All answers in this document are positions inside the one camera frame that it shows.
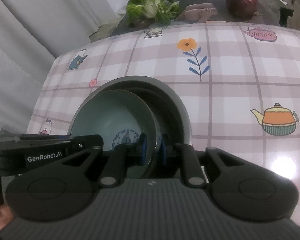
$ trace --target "teapot handle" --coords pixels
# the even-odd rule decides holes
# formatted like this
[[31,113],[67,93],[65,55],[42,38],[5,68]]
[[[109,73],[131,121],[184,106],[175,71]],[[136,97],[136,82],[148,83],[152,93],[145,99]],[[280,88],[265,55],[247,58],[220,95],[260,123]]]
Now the teapot handle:
[[296,122],[299,122],[300,120],[299,120],[299,117],[297,116],[296,112],[293,111],[292,114],[293,114],[294,119],[296,120]]

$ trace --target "circular logo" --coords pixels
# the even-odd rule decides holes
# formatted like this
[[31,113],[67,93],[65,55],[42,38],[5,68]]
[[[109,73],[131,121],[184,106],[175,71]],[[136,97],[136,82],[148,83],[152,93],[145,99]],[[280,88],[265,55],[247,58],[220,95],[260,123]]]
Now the circular logo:
[[138,135],[135,131],[126,129],[122,130],[114,137],[112,141],[112,149],[114,149],[118,144],[122,143],[136,143],[139,139],[140,135]]

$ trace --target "orange flower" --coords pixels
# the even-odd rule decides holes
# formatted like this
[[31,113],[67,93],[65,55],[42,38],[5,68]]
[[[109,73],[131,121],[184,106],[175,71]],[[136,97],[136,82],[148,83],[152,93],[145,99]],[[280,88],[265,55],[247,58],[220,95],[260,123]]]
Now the orange flower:
[[197,43],[195,43],[194,39],[182,39],[177,44],[177,48],[181,49],[182,51],[190,51],[191,49],[195,49]]
[[95,85],[97,84],[97,79],[92,79],[91,81],[90,81],[90,83],[89,83],[89,87],[90,88],[93,88]]

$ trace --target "white logo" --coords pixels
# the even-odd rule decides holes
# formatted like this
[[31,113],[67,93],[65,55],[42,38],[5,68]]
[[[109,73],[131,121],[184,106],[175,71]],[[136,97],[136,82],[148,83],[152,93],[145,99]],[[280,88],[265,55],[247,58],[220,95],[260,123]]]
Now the white logo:
[[155,181],[151,181],[151,182],[148,182],[148,184],[150,185],[150,186],[153,186],[154,184],[157,184]]
[[28,162],[36,162],[36,161],[40,161],[40,160],[47,160],[47,159],[52,159],[52,158],[56,158],[56,157],[61,157],[62,156],[62,152],[57,152],[53,153],[53,154],[46,154],[46,155],[40,155],[37,157],[31,157],[29,156],[27,158]]

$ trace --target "flower stem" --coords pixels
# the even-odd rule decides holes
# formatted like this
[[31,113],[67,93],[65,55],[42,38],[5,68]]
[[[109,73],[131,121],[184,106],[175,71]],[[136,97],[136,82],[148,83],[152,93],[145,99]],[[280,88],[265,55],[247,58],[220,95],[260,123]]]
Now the flower stem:
[[195,59],[197,60],[197,63],[198,63],[198,67],[199,67],[199,73],[200,73],[200,81],[202,81],[202,77],[201,77],[201,68],[200,68],[200,65],[199,65],[199,61],[197,59],[197,56],[195,55],[193,49],[191,49],[192,53],[193,53],[193,56],[195,56]]

